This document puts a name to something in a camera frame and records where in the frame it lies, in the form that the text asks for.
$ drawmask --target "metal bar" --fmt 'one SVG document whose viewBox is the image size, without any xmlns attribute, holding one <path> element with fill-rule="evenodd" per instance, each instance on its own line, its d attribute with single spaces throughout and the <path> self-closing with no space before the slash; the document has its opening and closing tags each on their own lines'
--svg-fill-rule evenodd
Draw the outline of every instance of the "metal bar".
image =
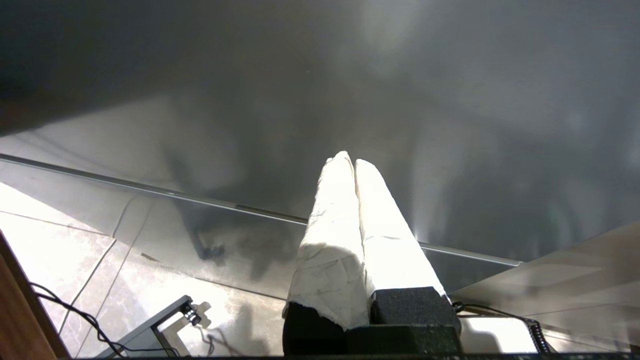
<svg viewBox="0 0 640 360">
<path fill-rule="evenodd" d="M 53 164 L 49 164 L 49 163 L 42 163 L 40 161 L 35 161 L 35 160 L 31 160 L 31 159 L 26 159 L 26 158 L 20 158 L 18 156 L 0 154 L 0 161 L 5 161 L 7 163 L 12 163 L 12 164 L 16 164 L 16 165 L 23 165 L 23 166 L 27 166 L 27 167 L 37 168 L 39 170 L 46 170 L 46 171 L 50 171 L 50 172 L 55 172 L 55 173 L 58 173 L 58 174 L 78 177 L 80 179 L 97 181 L 99 183 L 120 186 L 122 188 L 127 188 L 127 189 L 130 189 L 130 190 L 136 190 L 136 191 L 140 191 L 140 192 L 152 193 L 152 194 L 155 194 L 155 195 L 171 197 L 171 198 L 174 198 L 174 199 L 195 202 L 195 203 L 203 204 L 203 205 L 215 206 L 215 207 L 221 208 L 221 209 L 238 211 L 240 213 L 256 215 L 256 216 L 259 216 L 259 217 L 270 218 L 270 219 L 273 219 L 273 220 L 280 220 L 280 221 L 284 221 L 284 222 L 290 222 L 292 224 L 298 224 L 298 225 L 306 226 L 307 222 L 308 222 L 308 219 L 306 219 L 306 218 L 294 217 L 292 215 L 276 213 L 274 211 L 269 211 L 269 210 L 265 210 L 265 209 L 253 208 L 251 206 L 245 206 L 245 205 L 242 205 L 242 204 L 236 204 L 234 202 L 229 202 L 229 201 L 209 199 L 207 197 L 192 196 L 192 195 L 189 195 L 187 193 L 175 192 L 175 191 L 172 191 L 172 190 L 167 190 L 165 188 L 159 188 L 157 186 L 152 186 L 152 185 L 147 185 L 147 184 L 140 184 L 140 183 L 135 183 L 134 181 L 118 179 L 117 177 L 104 176 L 104 175 L 94 174 L 92 172 L 86 172 L 86 171 L 82 171 L 82 170 L 77 170 L 77 169 L 74 169 L 74 168 L 61 167 L 61 166 L 53 165 Z M 426 244 L 426 243 L 420 243 L 420 247 L 422 247 L 424 250 L 428 250 L 428 251 L 435 251 L 435 252 L 440 252 L 442 254 L 448 254 L 448 255 L 453 255 L 453 256 L 461 256 L 463 258 L 475 259 L 475 260 L 479 260 L 479 261 L 487 261 L 487 262 L 490 262 L 490 263 L 502 264 L 502 265 L 506 265 L 506 266 L 518 266 L 518 265 L 522 264 L 521 261 L 517 261 L 517 260 L 498 258 L 497 256 L 478 254 L 476 252 L 458 250 L 458 249 L 453 249 L 453 248 L 450 248 L 450 247 L 430 245 L 430 244 Z"/>
</svg>

